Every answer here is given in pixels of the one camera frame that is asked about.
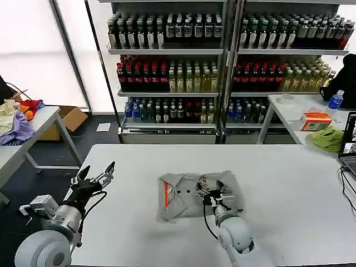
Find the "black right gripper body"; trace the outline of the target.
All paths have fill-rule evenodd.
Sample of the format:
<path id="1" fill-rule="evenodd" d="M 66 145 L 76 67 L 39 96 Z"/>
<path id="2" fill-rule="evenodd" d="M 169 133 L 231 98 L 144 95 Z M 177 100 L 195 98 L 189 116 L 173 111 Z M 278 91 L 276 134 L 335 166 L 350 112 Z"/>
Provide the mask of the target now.
<path id="1" fill-rule="evenodd" d="M 203 191 L 202 197 L 204 206 L 217 207 L 223 204 L 220 190 Z"/>

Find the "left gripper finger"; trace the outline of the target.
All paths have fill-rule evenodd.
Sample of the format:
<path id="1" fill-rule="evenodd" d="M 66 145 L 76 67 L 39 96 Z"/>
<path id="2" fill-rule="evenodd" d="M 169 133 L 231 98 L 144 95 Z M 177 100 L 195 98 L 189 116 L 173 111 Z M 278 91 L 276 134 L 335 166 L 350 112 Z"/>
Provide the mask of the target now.
<path id="1" fill-rule="evenodd" d="M 105 169 L 103 173 L 101 173 L 97 177 L 94 177 L 92 179 L 92 182 L 100 184 L 104 189 L 113 180 L 114 170 L 115 170 L 115 162 L 113 161 L 108 165 L 108 167 Z"/>
<path id="2" fill-rule="evenodd" d="M 71 179 L 70 185 L 73 186 L 78 184 L 80 181 L 84 180 L 90 170 L 90 165 L 86 166 L 84 169 L 80 170 L 76 176 Z"/>

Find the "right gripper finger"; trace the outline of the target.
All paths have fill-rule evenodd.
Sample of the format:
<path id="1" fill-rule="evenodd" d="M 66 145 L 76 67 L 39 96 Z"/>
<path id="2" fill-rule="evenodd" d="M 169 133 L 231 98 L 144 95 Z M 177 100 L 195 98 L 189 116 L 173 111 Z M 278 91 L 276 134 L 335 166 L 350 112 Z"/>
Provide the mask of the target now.
<path id="1" fill-rule="evenodd" d="M 205 196 L 209 193 L 209 187 L 206 182 L 199 181 L 196 184 L 196 193 L 198 196 Z"/>
<path id="2" fill-rule="evenodd" d="M 220 199 L 231 200 L 235 197 L 235 194 L 233 193 L 232 189 L 227 184 L 223 183 L 222 181 L 217 180 L 216 186 L 220 192 Z"/>

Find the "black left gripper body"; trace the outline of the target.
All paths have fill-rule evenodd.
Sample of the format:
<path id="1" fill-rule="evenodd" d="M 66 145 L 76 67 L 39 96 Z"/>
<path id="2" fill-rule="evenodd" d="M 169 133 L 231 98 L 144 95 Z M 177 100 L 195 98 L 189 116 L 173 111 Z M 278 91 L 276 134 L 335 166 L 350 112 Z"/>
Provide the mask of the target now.
<path id="1" fill-rule="evenodd" d="M 79 212 L 85 212 L 85 206 L 96 192 L 102 190 L 100 182 L 92 182 L 89 179 L 81 180 L 71 185 L 72 190 L 69 197 L 63 201 L 64 205 L 76 208 Z"/>

